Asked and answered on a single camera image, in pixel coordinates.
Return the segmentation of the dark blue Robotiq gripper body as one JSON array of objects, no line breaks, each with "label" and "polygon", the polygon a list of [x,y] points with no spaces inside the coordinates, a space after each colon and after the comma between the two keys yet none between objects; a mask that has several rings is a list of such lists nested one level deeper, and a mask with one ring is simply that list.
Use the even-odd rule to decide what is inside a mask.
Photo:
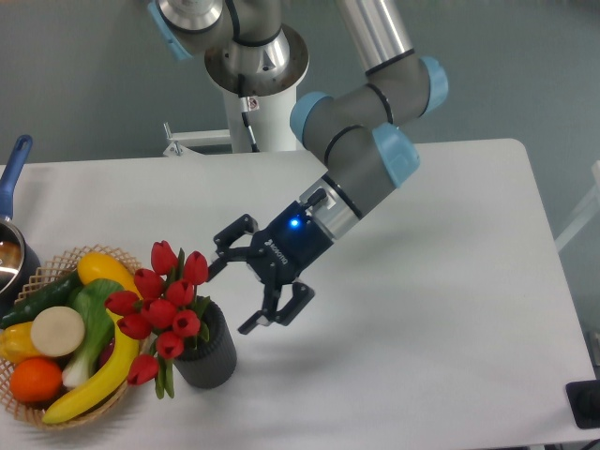
[{"label": "dark blue Robotiq gripper body", "polygon": [[324,175],[253,234],[247,265],[264,284],[291,284],[361,217],[341,187]]}]

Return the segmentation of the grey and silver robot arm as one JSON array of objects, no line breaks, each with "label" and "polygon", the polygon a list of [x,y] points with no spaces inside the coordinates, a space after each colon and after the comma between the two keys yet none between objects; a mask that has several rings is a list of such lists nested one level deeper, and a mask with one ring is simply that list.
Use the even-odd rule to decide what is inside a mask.
[{"label": "grey and silver robot arm", "polygon": [[236,153],[303,147],[325,166],[266,227],[242,216],[214,239],[211,276],[243,262],[263,286],[262,306],[240,332],[286,325],[314,295],[301,273],[418,168],[401,126],[445,101],[446,73],[436,59],[415,54],[392,1],[337,3],[367,77],[337,98],[297,96],[308,49],[282,21],[278,1],[152,1],[147,9],[176,58],[203,58],[226,108],[226,130],[169,134],[172,147],[228,143]]}]

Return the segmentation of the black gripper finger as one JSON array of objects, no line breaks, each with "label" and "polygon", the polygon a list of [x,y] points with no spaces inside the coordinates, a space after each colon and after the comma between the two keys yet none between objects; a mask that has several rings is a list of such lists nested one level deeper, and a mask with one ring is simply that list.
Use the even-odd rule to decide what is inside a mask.
[{"label": "black gripper finger", "polygon": [[238,327],[238,332],[248,335],[259,325],[269,326],[272,323],[289,325],[315,296],[314,290],[303,282],[294,281],[291,287],[292,297],[280,307],[278,303],[282,285],[275,282],[266,283],[263,289],[262,307]]},{"label": "black gripper finger", "polygon": [[250,242],[245,247],[233,247],[233,244],[245,235],[253,239],[259,230],[256,219],[244,214],[216,234],[213,241],[216,245],[216,258],[208,266],[208,281],[215,278],[227,265],[232,262],[246,263],[253,272],[254,261],[261,257],[261,251]]}]

